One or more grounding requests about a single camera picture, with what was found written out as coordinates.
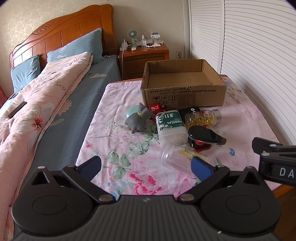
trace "nightstand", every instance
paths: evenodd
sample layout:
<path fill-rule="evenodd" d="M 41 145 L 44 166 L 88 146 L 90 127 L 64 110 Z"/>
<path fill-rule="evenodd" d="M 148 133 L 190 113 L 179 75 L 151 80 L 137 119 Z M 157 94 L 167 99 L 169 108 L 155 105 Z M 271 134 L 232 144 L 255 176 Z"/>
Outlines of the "nightstand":
<path fill-rule="evenodd" d="M 120 51 L 118 58 L 120 67 L 123 68 L 123 80 L 136 79 L 143 77 L 144 66 L 147 61 L 169 59 L 169 50 L 164 44 L 156 48 L 139 46 L 135 51 L 131 51 L 131 48 L 124 51 L 123 63 L 122 51 Z"/>

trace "gray cat figurine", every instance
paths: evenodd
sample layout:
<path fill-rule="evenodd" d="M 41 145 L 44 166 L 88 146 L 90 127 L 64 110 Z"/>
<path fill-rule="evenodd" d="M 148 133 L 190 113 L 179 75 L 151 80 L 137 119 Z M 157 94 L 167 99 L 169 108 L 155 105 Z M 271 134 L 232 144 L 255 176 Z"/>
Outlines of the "gray cat figurine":
<path fill-rule="evenodd" d="M 138 112 L 131 114 L 124 123 L 128 125 L 131 133 L 134 134 L 136 131 L 144 130 L 146 120 L 150 117 L 154 118 L 155 114 L 142 103 L 139 103 Z"/>

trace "cardboard box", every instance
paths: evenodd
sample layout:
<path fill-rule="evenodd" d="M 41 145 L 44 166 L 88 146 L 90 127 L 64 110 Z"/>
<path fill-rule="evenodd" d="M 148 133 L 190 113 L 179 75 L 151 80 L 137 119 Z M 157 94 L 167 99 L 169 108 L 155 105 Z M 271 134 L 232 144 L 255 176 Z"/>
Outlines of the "cardboard box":
<path fill-rule="evenodd" d="M 141 84 L 146 107 L 168 109 L 223 105 L 226 85 L 204 59 L 149 61 Z"/>

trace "patterned wallpaper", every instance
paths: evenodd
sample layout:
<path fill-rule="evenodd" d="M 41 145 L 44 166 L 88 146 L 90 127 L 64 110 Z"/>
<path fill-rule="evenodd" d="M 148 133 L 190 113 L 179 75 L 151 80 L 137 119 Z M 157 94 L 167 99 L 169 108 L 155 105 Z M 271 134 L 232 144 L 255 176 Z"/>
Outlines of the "patterned wallpaper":
<path fill-rule="evenodd" d="M 171 58 L 175 58 L 177 50 L 184 51 L 182 0 L 7 0 L 0 7 L 0 87 L 7 96 L 13 92 L 8 59 L 13 48 L 50 19 L 92 4 L 114 7 L 118 45 L 123 38 L 127 39 L 127 31 L 134 28 L 139 36 L 144 32 L 149 34 L 151 30 L 158 31 L 170 49 Z"/>

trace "mint green round object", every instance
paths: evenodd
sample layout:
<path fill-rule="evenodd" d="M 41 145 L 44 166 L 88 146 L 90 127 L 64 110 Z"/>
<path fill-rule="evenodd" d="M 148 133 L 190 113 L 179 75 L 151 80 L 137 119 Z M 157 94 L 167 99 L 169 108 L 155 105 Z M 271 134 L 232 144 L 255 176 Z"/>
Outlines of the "mint green round object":
<path fill-rule="evenodd" d="M 139 105 L 134 105 L 126 111 L 126 118 L 128 118 L 131 114 L 138 112 Z"/>

